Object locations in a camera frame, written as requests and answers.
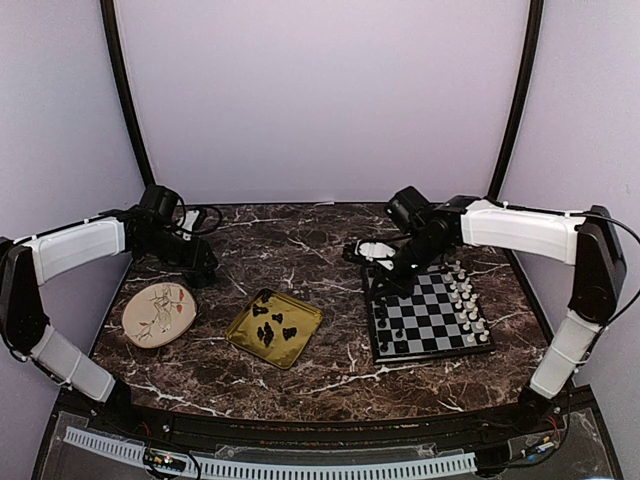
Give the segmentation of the black silver chess board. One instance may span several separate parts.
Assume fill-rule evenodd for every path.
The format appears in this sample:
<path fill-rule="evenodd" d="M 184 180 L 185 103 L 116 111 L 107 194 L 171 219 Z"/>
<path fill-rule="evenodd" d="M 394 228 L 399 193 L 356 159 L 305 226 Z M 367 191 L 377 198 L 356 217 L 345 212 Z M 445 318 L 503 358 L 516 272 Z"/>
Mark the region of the black silver chess board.
<path fill-rule="evenodd" d="M 409 352 L 404 355 L 382 357 L 378 352 L 373 325 L 371 286 L 374 270 L 362 268 L 361 276 L 366 299 L 368 329 L 370 334 L 373 362 L 376 365 L 386 363 L 404 363 L 427 361 L 450 357 L 490 353 L 495 350 L 495 341 L 490 332 L 490 341 L 485 346 L 464 347 L 460 335 L 457 335 L 455 320 L 451 308 L 444 305 L 447 299 L 446 287 L 441 270 L 444 264 L 433 265 L 419 274 L 413 284 L 413 293 L 400 298 L 400 305 L 406 327 Z"/>

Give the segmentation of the gold square tray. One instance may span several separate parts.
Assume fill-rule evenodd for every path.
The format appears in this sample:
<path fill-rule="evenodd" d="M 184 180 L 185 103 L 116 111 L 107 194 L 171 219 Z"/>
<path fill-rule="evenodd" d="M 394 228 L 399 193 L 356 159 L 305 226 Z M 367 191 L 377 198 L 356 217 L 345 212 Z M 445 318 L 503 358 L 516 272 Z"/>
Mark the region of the gold square tray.
<path fill-rule="evenodd" d="M 273 296 L 267 307 L 269 315 L 254 318 L 251 306 L 265 291 L 270 290 Z M 273 323 L 276 337 L 269 347 L 265 347 L 258 339 L 257 329 L 265 320 L 271 320 L 271 314 L 282 313 L 284 322 L 281 326 Z M 225 339 L 232 345 L 281 370 L 290 369 L 307 346 L 309 340 L 319 328 L 324 318 L 323 312 L 307 303 L 270 288 L 261 289 L 241 310 L 225 332 Z M 285 341 L 281 336 L 283 327 L 296 327 L 297 335 Z"/>

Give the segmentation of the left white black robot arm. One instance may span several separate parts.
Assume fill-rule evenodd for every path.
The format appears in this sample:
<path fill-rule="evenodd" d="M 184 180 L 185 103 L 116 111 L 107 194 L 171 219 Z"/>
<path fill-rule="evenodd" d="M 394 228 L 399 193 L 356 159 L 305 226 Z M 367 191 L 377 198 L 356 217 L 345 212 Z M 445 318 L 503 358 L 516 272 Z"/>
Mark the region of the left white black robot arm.
<path fill-rule="evenodd" d="M 17 239 L 1 240 L 1 341 L 14 360 L 32 363 L 60 386 L 103 405 L 101 417 L 120 436 L 141 427 L 130 387 L 90 358 L 53 324 L 43 290 L 92 264 L 128 255 L 152 256 L 189 285 L 216 278 L 207 240 L 221 227 L 217 207 L 189 207 L 174 190 L 151 185 L 134 205 Z"/>

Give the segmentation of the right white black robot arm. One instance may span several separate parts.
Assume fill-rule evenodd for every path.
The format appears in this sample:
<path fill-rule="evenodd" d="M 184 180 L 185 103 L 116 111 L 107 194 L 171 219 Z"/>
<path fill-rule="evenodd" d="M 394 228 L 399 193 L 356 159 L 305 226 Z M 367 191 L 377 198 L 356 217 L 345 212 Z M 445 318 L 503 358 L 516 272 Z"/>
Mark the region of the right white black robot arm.
<path fill-rule="evenodd" d="M 565 318 L 510 413 L 517 432 L 534 432 L 605 329 L 625 311 L 619 301 L 627 265 L 617 235 L 623 223 L 598 205 L 552 211 L 469 195 L 432 203 L 414 187 L 397 192 L 386 210 L 406 243 L 394 248 L 388 241 L 360 240 L 355 248 L 376 265 L 378 296 L 409 295 L 420 271 L 460 246 L 496 247 L 572 267 Z"/>

